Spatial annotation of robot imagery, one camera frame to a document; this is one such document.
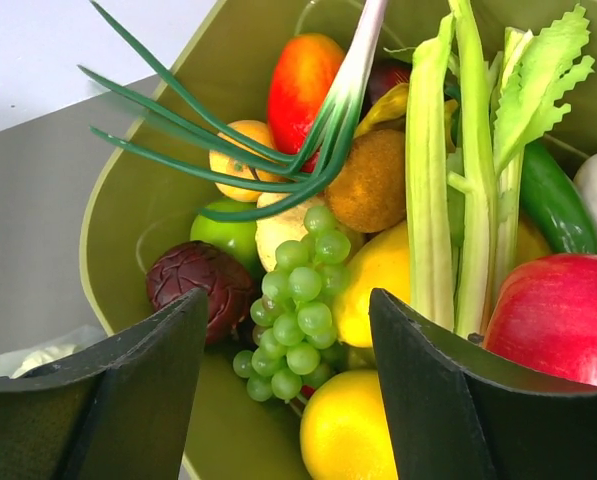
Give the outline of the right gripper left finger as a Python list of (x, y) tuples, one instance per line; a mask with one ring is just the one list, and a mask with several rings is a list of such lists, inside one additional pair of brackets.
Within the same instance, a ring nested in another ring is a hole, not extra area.
[(196, 289), (20, 378), (0, 377), (0, 479), (175, 479), (208, 320)]

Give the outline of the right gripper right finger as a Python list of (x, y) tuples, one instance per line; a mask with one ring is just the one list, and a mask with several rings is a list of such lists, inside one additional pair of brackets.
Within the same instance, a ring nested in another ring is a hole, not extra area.
[(492, 354), (384, 289), (369, 316), (401, 479), (597, 479), (597, 387)]

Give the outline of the clear zip top bag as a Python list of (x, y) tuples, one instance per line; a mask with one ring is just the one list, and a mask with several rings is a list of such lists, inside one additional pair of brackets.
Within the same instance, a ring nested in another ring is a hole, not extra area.
[(0, 377), (18, 378), (41, 365), (84, 350), (107, 337), (101, 327), (85, 325), (30, 348), (0, 354)]

